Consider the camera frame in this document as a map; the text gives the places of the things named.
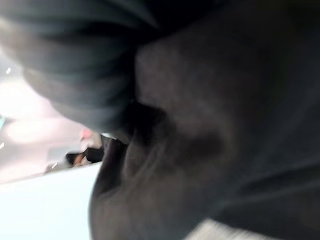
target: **person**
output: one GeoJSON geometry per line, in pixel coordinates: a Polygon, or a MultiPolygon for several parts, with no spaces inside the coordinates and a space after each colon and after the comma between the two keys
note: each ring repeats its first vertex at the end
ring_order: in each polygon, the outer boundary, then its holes
{"type": "Polygon", "coordinates": [[[0,43],[27,82],[95,132],[132,133],[103,157],[93,240],[182,240],[204,219],[320,239],[319,11],[317,0],[0,1],[0,43]]]}
{"type": "Polygon", "coordinates": [[[81,166],[101,162],[104,157],[103,148],[87,147],[83,152],[68,152],[65,155],[66,162],[72,166],[81,166]]]}

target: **wall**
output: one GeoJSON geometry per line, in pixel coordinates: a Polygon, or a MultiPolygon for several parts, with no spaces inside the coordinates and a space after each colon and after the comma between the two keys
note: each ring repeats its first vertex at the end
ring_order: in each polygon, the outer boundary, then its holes
{"type": "Polygon", "coordinates": [[[100,166],[0,185],[0,239],[90,240],[88,206],[100,166]]]}
{"type": "Polygon", "coordinates": [[[50,162],[63,161],[68,150],[81,148],[83,126],[36,94],[1,49],[0,115],[6,118],[0,129],[0,183],[43,173],[50,162]]]}

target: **white surface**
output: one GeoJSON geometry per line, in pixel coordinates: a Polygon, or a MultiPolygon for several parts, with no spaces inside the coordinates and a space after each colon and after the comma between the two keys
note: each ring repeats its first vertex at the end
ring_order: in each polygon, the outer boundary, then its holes
{"type": "Polygon", "coordinates": [[[100,166],[0,185],[0,239],[90,240],[88,206],[100,166]]]}

